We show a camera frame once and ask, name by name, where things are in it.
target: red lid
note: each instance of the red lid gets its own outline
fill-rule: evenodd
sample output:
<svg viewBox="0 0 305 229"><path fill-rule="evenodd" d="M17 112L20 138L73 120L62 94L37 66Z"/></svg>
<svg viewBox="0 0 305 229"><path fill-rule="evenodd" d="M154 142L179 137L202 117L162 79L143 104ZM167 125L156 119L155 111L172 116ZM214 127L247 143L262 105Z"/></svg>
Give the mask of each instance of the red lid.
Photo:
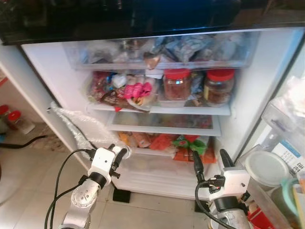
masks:
<svg viewBox="0 0 305 229"><path fill-rule="evenodd" d="M0 115L5 114L6 112L8 112L8 110L9 110L9 106L7 105L0 106Z"/></svg>
<svg viewBox="0 0 305 229"><path fill-rule="evenodd" d="M21 116L21 112L20 111L13 111L11 113L9 113L8 115L8 120L10 121L16 121L17 119L19 119Z"/></svg>
<svg viewBox="0 0 305 229"><path fill-rule="evenodd" d="M170 80L179 80L185 77L190 76L190 70L186 68L180 68L180 69L165 69L164 75L167 79Z"/></svg>
<svg viewBox="0 0 305 229"><path fill-rule="evenodd" d="M226 81L233 79L234 69L213 69L207 71L207 76L213 81Z"/></svg>

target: container lid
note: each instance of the container lid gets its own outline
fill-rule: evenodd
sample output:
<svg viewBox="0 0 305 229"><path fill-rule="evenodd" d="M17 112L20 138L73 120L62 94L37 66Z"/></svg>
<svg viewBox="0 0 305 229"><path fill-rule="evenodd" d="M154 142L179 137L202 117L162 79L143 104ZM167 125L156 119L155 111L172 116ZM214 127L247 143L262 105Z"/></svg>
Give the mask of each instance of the container lid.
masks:
<svg viewBox="0 0 305 229"><path fill-rule="evenodd" d="M8 112L8 110L9 110L9 106L7 105L0 106L0 115L5 114L6 112Z"/></svg>
<svg viewBox="0 0 305 229"><path fill-rule="evenodd" d="M213 81L226 81L233 79L234 69L212 69L207 71L207 77Z"/></svg>
<svg viewBox="0 0 305 229"><path fill-rule="evenodd" d="M293 178L290 180L285 180L282 182L282 194L284 201L286 205L289 207L289 209L296 215L298 216L298 211L295 205L295 198L293 194L293 185L298 184L298 179Z"/></svg>
<svg viewBox="0 0 305 229"><path fill-rule="evenodd" d="M257 182L275 187L283 179L289 178L287 164L276 154L267 151L256 151L247 157L245 167Z"/></svg>
<svg viewBox="0 0 305 229"><path fill-rule="evenodd" d="M21 112L20 111L13 111L13 112L9 113L8 120L16 121L17 119L20 118L20 116L21 116Z"/></svg>
<svg viewBox="0 0 305 229"><path fill-rule="evenodd" d="M190 76L191 71L186 68L180 68L180 69L165 69L164 75L167 79L170 80L179 80L185 77Z"/></svg>

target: tile floor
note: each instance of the tile floor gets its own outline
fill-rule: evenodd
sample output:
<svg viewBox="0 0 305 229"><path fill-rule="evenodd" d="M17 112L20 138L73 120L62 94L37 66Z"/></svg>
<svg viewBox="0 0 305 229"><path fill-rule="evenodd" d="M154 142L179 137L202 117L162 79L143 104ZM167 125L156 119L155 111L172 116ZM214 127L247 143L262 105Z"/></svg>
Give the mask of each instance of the tile floor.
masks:
<svg viewBox="0 0 305 229"><path fill-rule="evenodd" d="M53 199L58 169L67 152L27 147L0 148L0 229L43 229ZM59 192L74 186L85 169L73 158L66 164ZM193 201L132 193L129 204L112 201L113 187L99 195L90 229L207 229L208 219L194 213ZM56 205L54 228L70 204L70 195Z"/></svg>

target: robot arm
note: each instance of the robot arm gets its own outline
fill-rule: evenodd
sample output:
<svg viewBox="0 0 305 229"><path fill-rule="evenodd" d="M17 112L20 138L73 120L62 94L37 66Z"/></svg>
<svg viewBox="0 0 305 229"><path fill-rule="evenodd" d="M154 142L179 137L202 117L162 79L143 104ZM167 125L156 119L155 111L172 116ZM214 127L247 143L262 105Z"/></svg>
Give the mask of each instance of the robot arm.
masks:
<svg viewBox="0 0 305 229"><path fill-rule="evenodd" d="M110 184L111 176L120 177L115 170L119 167L121 160L129 158L130 155L129 147L121 148L114 144L108 149L96 150L91 168L88 170L89 177L73 191L70 208L59 229L89 228L90 214L100 190Z"/></svg>

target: red bottle cap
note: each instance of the red bottle cap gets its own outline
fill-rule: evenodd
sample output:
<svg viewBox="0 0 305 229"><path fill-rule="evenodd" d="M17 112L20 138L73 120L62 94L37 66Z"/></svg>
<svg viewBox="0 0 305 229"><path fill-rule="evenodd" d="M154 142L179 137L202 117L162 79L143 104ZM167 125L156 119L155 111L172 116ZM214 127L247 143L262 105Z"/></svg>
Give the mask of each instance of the red bottle cap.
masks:
<svg viewBox="0 0 305 229"><path fill-rule="evenodd" d="M7 105L0 106L0 115L5 114L6 112L8 112L8 110L9 110L9 106Z"/></svg>
<svg viewBox="0 0 305 229"><path fill-rule="evenodd" d="M213 81L226 81L233 79L234 69L213 69L207 71L207 77Z"/></svg>
<svg viewBox="0 0 305 229"><path fill-rule="evenodd" d="M190 76L190 70L186 68L181 69L165 69L164 75L167 79L170 80L179 80L185 77Z"/></svg>
<svg viewBox="0 0 305 229"><path fill-rule="evenodd" d="M20 116L21 116L20 111L13 111L13 112L9 113L8 120L10 120L11 122L16 121L20 118Z"/></svg>

